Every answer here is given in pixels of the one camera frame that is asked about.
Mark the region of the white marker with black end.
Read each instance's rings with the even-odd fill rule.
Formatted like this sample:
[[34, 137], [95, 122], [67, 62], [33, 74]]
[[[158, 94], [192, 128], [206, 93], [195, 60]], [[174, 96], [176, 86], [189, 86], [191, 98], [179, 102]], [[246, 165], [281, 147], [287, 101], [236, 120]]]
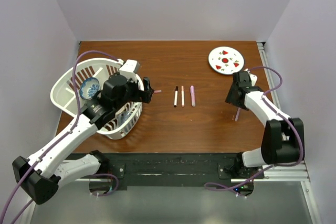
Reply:
[[178, 99], [178, 90], [175, 90], [175, 92], [174, 92], [174, 102], [173, 102], [174, 108], [177, 107], [177, 99]]

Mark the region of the slim pink red-tipped pen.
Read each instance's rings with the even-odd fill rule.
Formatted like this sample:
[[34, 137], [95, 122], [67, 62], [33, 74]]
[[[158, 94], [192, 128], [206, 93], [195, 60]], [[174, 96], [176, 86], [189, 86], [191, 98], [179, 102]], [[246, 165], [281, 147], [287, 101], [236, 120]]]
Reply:
[[238, 108], [237, 112], [236, 112], [236, 115], [235, 115], [235, 122], [237, 122], [238, 119], [239, 119], [240, 111], [241, 111], [241, 108]]

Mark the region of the white thin pen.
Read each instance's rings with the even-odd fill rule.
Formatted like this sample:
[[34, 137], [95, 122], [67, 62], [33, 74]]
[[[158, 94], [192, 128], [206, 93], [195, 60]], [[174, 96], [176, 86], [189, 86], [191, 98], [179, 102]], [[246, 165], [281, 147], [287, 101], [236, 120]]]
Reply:
[[184, 97], [184, 91], [181, 91], [181, 106], [185, 107], [185, 97]]

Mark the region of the pink highlighter pen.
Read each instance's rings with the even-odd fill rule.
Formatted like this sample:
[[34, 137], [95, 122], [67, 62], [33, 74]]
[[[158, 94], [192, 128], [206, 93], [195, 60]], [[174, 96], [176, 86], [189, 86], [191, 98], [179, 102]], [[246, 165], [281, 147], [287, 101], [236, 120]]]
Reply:
[[196, 107], [195, 87], [194, 86], [190, 86], [190, 93], [191, 93], [191, 105], [192, 105], [192, 107]]

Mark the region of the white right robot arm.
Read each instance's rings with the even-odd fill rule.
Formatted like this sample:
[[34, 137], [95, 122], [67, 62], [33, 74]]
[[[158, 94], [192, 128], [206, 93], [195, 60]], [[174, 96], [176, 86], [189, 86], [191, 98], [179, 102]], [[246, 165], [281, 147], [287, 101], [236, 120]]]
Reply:
[[249, 71], [233, 74], [233, 83], [225, 102], [239, 109], [250, 110], [264, 126], [261, 147], [238, 153], [230, 175], [246, 178], [263, 165], [291, 166], [304, 160], [304, 125], [299, 118], [292, 118], [278, 109], [256, 86], [257, 77]]

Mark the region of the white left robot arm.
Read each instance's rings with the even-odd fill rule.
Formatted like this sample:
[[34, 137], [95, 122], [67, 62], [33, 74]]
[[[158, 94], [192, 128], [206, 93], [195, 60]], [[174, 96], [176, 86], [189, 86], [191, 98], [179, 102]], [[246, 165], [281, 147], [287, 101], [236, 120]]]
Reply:
[[99, 80], [86, 79], [75, 93], [83, 104], [79, 113], [62, 132], [30, 157], [17, 157], [13, 170], [17, 184], [38, 205], [50, 200], [62, 186], [85, 176], [103, 178], [109, 161], [99, 151], [92, 151], [70, 166], [62, 162], [82, 142], [103, 130], [112, 140], [125, 137], [137, 123], [143, 103], [154, 95], [149, 78], [136, 74], [113, 74]]

